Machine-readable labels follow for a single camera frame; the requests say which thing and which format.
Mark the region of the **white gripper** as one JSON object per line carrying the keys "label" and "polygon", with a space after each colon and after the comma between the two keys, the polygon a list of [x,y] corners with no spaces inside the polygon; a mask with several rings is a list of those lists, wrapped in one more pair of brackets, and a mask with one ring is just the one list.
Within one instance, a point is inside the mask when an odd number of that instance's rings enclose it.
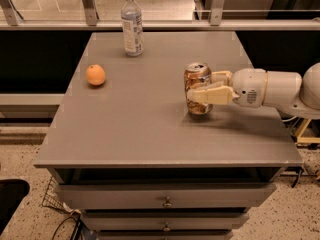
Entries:
{"label": "white gripper", "polygon": [[199,104],[227,105],[232,101],[241,107],[258,108],[263,104],[267,72],[246,68],[234,74],[230,71],[211,73],[211,83],[217,87],[199,87],[187,92],[187,99]]}

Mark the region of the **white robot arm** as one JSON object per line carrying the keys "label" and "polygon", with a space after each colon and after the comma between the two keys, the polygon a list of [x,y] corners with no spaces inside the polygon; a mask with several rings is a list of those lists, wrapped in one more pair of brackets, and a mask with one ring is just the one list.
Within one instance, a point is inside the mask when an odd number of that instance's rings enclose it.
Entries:
{"label": "white robot arm", "polygon": [[196,105],[233,102],[241,107],[274,107],[291,116],[319,119],[319,92],[319,64],[315,64],[304,76],[253,68],[212,72],[209,82],[192,85],[186,98]]}

